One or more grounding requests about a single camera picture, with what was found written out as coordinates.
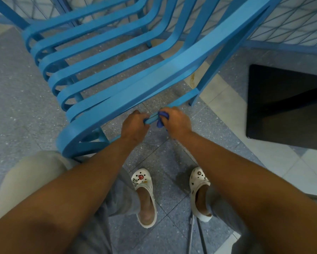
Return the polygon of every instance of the gray pants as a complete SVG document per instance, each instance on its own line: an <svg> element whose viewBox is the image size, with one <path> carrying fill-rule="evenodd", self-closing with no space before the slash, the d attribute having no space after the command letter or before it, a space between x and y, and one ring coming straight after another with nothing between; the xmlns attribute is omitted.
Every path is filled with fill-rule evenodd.
<svg viewBox="0 0 317 254"><path fill-rule="evenodd" d="M78 164L55 151L41 151L25 157L5 176L0 187L0 218L30 194ZM233 208L210 187L206 195L208 210L221 218L241 238L232 253L262 253L248 228ZM124 169L112 185L106 199L72 243L68 253L112 253L108 217L137 214L140 202L131 179Z"/></svg>

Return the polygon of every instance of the tile floor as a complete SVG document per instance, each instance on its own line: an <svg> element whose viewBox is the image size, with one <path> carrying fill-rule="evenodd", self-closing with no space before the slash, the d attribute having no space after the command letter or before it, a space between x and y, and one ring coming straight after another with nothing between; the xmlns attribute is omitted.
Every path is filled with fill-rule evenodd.
<svg viewBox="0 0 317 254"><path fill-rule="evenodd" d="M76 62L110 48L127 37L95 48L69 60ZM99 85L85 96L94 94L109 85L166 59L178 50L181 43L160 57L136 66L131 70ZM120 55L80 75L100 71L121 59L146 49L140 46L126 55ZM137 109L148 113L183 95L195 87L213 57L190 77L165 92L139 104ZM193 107L181 106L192 120L196 132L221 146L255 162L309 193L317 193L317 151L298 149L286 145L247 139L244 134L247 67L250 63L303 70L317 74L317 56L296 53L241 48L221 69ZM129 110L103 125L108 137L121 130L122 121ZM65 114L51 94L38 68L23 46L14 28L0 27L0 183L5 173L23 156L38 150L55 149L55 139L67 124ZM187 249L190 217L188 178L196 167L193 158L163 129L150 128L145 141L129 156L125 168L129 174L146 167L152 174L157 201L156 225L146 230L134 216L113 217L110 231L115 253L184 253ZM199 232L194 227L192 253L202 253ZM219 219L203 224L203 234L209 253L230 253L239 237Z"/></svg>

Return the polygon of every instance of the black table base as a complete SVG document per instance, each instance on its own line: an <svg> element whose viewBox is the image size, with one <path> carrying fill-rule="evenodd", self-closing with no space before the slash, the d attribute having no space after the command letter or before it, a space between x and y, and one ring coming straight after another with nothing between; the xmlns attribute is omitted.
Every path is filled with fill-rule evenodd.
<svg viewBox="0 0 317 254"><path fill-rule="evenodd" d="M248 138L317 150L317 75L251 65Z"/></svg>

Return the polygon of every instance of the crocs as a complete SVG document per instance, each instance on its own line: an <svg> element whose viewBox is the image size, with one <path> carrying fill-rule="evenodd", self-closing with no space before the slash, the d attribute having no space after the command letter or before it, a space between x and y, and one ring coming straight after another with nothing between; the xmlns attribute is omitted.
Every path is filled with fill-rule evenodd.
<svg viewBox="0 0 317 254"><path fill-rule="evenodd" d="M131 180L133 182L135 190L137 190L139 187L143 187L150 194L151 201L153 202L153 205L154 205L154 212L155 212L153 222L150 225L144 225L139 220L138 214L136 215L141 226L143 226L144 228L150 228L156 223L156 220L157 220L157 209L156 209L155 198L153 194L153 182L151 180L150 173L145 168L141 168L133 174L133 176L131 177Z"/></svg>
<svg viewBox="0 0 317 254"><path fill-rule="evenodd" d="M209 222L209 220L213 216L205 216L201 214L195 204L196 193L203 185L210 185L208 178L204 175L203 170L200 167L194 168L189 178L189 186L191 191L191 211L193 212L194 216L197 217L199 220L203 222Z"/></svg>

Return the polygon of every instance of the wire mesh fence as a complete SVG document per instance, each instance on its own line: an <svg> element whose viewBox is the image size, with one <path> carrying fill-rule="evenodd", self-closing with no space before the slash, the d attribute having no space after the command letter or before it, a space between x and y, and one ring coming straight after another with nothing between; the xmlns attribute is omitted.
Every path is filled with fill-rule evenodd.
<svg viewBox="0 0 317 254"><path fill-rule="evenodd" d="M52 0L3 0L20 16L32 20L44 20L58 16L59 12ZM103 0L66 0L72 9L77 9ZM188 34L205 0L197 0L190 19L184 29ZM217 25L219 19L232 0L220 0L209 21L203 29L202 35L206 35ZM166 32L173 32L185 0L178 0L173 17ZM153 0L149 0L144 8L146 14ZM112 7L85 17L79 23L85 23L97 17L107 15L115 10L133 5L134 0ZM149 24L153 29L162 19L165 11L166 0L163 1L159 15ZM137 20L137 15L131 15L121 21L114 22L112 27L124 25ZM317 47L317 0L282 0L271 15L254 31L250 40L285 43L291 45L304 45Z"/></svg>

